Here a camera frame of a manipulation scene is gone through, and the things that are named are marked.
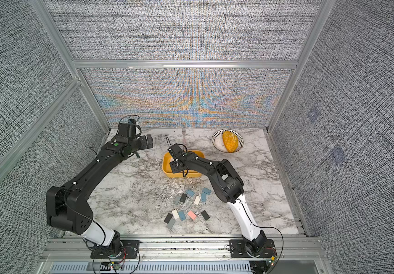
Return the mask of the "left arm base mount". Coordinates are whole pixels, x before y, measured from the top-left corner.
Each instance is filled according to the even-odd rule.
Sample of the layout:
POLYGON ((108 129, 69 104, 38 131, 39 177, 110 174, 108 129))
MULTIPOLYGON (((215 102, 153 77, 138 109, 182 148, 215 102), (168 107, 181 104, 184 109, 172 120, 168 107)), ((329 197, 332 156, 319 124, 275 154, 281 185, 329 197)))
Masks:
POLYGON ((139 240, 121 240, 121 247, 117 251, 101 247, 93 250, 90 254, 91 259, 136 259, 140 246, 139 240))

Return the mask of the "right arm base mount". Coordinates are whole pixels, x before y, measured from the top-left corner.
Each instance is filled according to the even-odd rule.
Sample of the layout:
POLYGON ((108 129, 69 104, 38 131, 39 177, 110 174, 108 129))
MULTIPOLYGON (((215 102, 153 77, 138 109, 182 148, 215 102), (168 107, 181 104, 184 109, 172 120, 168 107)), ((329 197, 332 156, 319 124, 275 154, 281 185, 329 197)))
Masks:
POLYGON ((256 245, 244 239, 231 239, 227 250, 230 251, 231 258, 234 259, 275 259, 278 256, 273 240, 265 240, 264 242, 256 245))

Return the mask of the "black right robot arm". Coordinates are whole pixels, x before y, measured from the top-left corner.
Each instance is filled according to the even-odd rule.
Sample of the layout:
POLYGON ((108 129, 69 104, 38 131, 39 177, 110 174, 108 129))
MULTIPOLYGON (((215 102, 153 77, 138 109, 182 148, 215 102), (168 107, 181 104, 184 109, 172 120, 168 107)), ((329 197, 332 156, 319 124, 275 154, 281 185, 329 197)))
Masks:
POLYGON ((241 229, 246 252, 252 257, 258 257, 267 242, 265 232, 258 227, 246 201, 244 182, 233 168, 232 164, 223 159, 213 161, 198 156, 191 151, 168 149, 173 162, 170 164, 172 172, 182 173, 196 171, 205 175, 216 196, 226 203, 233 212, 241 229))

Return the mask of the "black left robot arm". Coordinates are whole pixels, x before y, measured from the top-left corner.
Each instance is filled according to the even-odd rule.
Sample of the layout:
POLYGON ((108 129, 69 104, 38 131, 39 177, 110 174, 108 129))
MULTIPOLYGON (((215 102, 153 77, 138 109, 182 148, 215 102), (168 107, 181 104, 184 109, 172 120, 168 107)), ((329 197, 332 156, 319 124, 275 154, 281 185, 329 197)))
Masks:
POLYGON ((153 148, 150 135, 117 137, 104 144, 95 159, 61 187, 46 193, 47 224, 80 235, 101 247, 119 249, 119 233, 94 220, 88 200, 98 184, 123 161, 140 150, 153 148))

